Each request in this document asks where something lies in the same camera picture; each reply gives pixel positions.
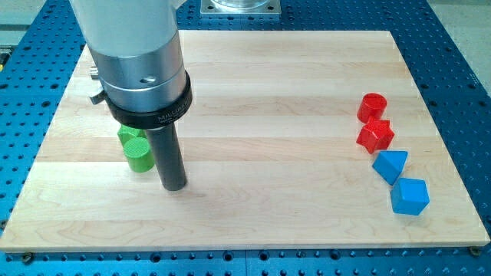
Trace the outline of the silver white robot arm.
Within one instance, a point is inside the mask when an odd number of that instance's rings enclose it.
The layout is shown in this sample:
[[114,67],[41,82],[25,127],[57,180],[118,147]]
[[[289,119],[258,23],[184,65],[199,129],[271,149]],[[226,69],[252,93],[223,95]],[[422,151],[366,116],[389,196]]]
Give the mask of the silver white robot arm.
[[193,95],[176,11],[183,0],[71,0],[114,119],[157,129],[181,118]]

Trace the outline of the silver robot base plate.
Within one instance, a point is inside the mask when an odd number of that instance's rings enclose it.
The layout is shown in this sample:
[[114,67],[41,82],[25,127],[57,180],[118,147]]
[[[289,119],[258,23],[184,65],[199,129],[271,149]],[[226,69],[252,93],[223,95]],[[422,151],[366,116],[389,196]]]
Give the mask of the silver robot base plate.
[[280,0],[201,0],[201,15],[280,15]]

